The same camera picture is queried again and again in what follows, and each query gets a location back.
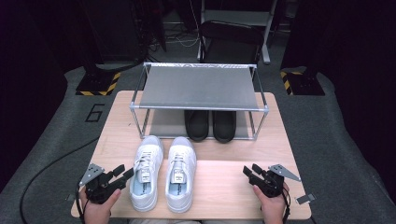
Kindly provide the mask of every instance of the shoe pair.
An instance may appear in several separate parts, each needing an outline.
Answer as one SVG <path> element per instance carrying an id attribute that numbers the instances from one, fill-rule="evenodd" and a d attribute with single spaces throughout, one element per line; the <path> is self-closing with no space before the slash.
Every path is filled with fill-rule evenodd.
<path id="1" fill-rule="evenodd" d="M 212 111 L 213 135 L 221 143 L 228 143 L 235 137 L 236 111 Z M 208 110 L 185 110 L 184 121 L 187 136 L 200 142 L 209 134 Z"/>
<path id="2" fill-rule="evenodd" d="M 163 162 L 163 144 L 156 136 L 148 136 L 140 144 L 134 159 L 134 177 L 130 196 L 134 209 L 147 212 L 157 203 L 158 173 Z M 192 186 L 196 155 L 191 142 L 177 137 L 169 149 L 165 196 L 172 212 L 184 213 L 192 203 Z"/>

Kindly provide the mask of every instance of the wooden tabletop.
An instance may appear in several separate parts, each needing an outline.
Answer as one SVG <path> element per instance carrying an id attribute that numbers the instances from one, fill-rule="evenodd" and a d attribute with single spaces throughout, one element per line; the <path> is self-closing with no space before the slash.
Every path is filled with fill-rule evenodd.
<path id="1" fill-rule="evenodd" d="M 91 162 L 104 167 L 106 173 L 124 164 L 128 170 L 134 165 L 134 155 L 142 142 L 133 114 L 129 108 L 133 91 L 120 91 L 111 107 L 105 127 L 92 155 Z M 167 157 L 173 139 L 162 139 L 164 160 L 158 176 L 158 202 L 149 212 L 137 212 L 132 207 L 129 196 L 129 182 L 122 190 L 121 197 L 111 209 L 112 217 L 125 218 L 167 218 L 167 219 L 262 219 L 260 201 L 253 192 L 248 178 L 242 173 L 244 166 L 252 163 L 268 170 L 268 166 L 281 164 L 300 176 L 290 148 L 275 96 L 266 92 L 269 113 L 262 125 L 258 139 L 233 140 L 227 144 L 214 139 L 192 142 L 197 155 L 197 170 L 194 178 L 191 209 L 176 214 L 167 208 L 165 198 L 165 174 Z M 261 95 L 256 93 L 258 103 Z M 297 204 L 295 198 L 305 195 L 302 182 L 285 178 L 290 187 L 289 219 L 311 217 L 309 203 Z M 76 204 L 71 209 L 72 216 L 78 217 Z"/>

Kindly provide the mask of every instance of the gray carpet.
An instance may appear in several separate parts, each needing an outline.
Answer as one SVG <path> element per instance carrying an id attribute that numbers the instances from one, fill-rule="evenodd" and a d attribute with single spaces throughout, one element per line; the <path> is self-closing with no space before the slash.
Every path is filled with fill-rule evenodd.
<path id="1" fill-rule="evenodd" d="M 319 74 L 326 96 L 288 96 L 279 67 L 288 36 L 277 34 L 270 51 L 271 64 L 259 66 L 264 91 L 277 100 L 305 191 L 317 199 L 311 203 L 317 223 L 396 223 L 396 207 L 382 187 L 377 172 L 363 159 L 343 125 L 333 85 Z M 151 55 L 160 62 L 197 63 L 197 45 L 168 43 L 167 52 Z M 108 64 L 118 67 L 122 64 Z M 71 217 L 78 179 L 85 172 L 118 91 L 133 90 L 142 66 L 121 73 L 109 96 L 77 96 L 75 88 L 82 68 L 65 74 L 68 90 L 57 113 L 29 156 L 0 194 L 0 223 L 22 223 L 20 197 L 28 182 L 44 167 L 68 152 L 93 141 L 53 163 L 27 190 L 23 211 L 28 223 L 80 223 Z M 103 111 L 98 122 L 85 122 L 92 107 Z M 126 223 L 111 219 L 110 223 Z M 289 221 L 289 223 L 313 223 Z"/>

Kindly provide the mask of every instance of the yellow and black hazard tape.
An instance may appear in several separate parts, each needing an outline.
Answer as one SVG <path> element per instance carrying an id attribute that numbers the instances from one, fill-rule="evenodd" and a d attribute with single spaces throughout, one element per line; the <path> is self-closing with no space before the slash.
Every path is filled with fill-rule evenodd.
<path id="1" fill-rule="evenodd" d="M 113 80 L 111 81 L 111 84 L 108 87 L 107 91 L 76 91 L 76 95 L 110 95 L 111 92 L 113 92 L 116 88 L 117 81 L 119 80 L 120 75 L 121 73 L 117 73 L 116 75 L 114 75 Z"/>
<path id="2" fill-rule="evenodd" d="M 291 72 L 294 75 L 302 75 L 300 72 Z M 282 77 L 283 84 L 285 85 L 286 92 L 288 95 L 293 95 L 293 90 L 291 89 L 290 83 L 288 81 L 288 73 L 280 72 L 280 76 Z"/>

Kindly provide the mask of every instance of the desk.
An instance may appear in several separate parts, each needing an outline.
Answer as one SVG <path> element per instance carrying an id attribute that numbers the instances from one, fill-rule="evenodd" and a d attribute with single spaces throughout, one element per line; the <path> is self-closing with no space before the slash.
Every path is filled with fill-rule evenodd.
<path id="1" fill-rule="evenodd" d="M 105 127 L 92 155 L 91 162 L 113 170 L 120 164 L 128 170 L 133 167 L 134 155 L 141 143 L 134 118 L 129 108 L 133 91 L 120 91 L 111 107 Z M 256 93 L 258 103 L 261 95 Z M 183 214 L 172 213 L 166 205 L 165 174 L 167 155 L 173 139 L 163 139 L 164 160 L 158 177 L 158 202 L 146 213 L 133 209 L 129 198 L 129 182 L 120 199 L 111 210 L 112 217 L 125 218 L 174 218 L 174 219 L 262 219 L 260 202 L 242 173 L 244 165 L 251 168 L 257 163 L 262 168 L 282 164 L 299 175 L 289 139 L 272 93 L 265 93 L 270 112 L 262 125 L 256 141 L 233 140 L 221 144 L 216 140 L 192 142 L 197 155 L 197 170 L 193 187 L 191 209 Z M 302 182 L 285 178 L 290 187 L 289 219 L 308 219 L 311 209 L 308 203 L 297 204 L 294 198 L 305 195 Z M 78 217 L 74 204 L 71 210 Z"/>

